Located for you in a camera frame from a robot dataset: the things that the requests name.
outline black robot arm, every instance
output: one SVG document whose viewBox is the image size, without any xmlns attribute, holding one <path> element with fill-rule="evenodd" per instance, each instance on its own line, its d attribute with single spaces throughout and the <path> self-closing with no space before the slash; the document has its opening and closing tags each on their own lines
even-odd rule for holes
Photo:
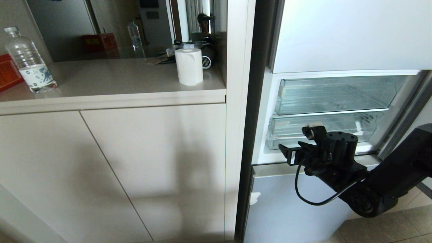
<svg viewBox="0 0 432 243">
<path fill-rule="evenodd" d="M 327 132 L 324 126 L 303 127 L 303 134 L 316 145 L 299 142 L 298 148 L 279 149 L 289 165 L 298 165 L 295 190 L 303 201 L 323 205 L 336 197 L 363 217 L 375 217 L 397 204 L 397 198 L 426 177 L 432 177 L 432 124 L 414 129 L 410 135 L 370 172 L 354 160 L 358 138 L 343 132 Z M 336 194 L 323 202 L 303 198 L 297 187 L 300 167 L 316 176 Z"/>
</svg>

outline tiled floor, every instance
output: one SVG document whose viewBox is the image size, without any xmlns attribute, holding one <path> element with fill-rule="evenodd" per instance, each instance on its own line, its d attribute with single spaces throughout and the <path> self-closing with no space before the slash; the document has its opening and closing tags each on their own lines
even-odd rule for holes
<svg viewBox="0 0 432 243">
<path fill-rule="evenodd" d="M 432 243 L 432 205 L 345 221 L 319 243 Z"/>
</svg>

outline refrigerator drawer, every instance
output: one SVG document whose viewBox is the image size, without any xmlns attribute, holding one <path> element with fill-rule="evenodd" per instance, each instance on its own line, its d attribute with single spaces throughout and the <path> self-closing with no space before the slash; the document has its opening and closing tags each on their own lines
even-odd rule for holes
<svg viewBox="0 0 432 243">
<path fill-rule="evenodd" d="M 411 76 L 326 77 L 281 80 L 279 115 L 382 109 L 389 107 Z"/>
<path fill-rule="evenodd" d="M 359 142 L 367 142 L 382 120 L 384 112 L 324 113 L 308 116 L 273 116 L 268 126 L 266 144 L 278 149 L 279 144 L 298 147 L 298 141 L 311 143 L 302 133 L 305 125 L 324 125 L 327 131 L 342 131 L 356 135 Z"/>
</svg>

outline open refrigerator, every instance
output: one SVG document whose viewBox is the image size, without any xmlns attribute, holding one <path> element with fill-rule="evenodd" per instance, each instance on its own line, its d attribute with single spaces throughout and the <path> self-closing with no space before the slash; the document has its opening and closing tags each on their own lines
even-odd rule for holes
<svg viewBox="0 0 432 243">
<path fill-rule="evenodd" d="M 356 161 L 378 165 L 431 97 L 431 9 L 430 0 L 256 1 L 239 238 L 308 243 L 343 223 L 352 211 L 340 199 L 317 207 L 297 197 L 296 166 L 278 145 L 314 144 L 302 127 L 324 125 L 358 136 Z M 334 193 L 303 173 L 299 184 L 310 201 Z"/>
</svg>

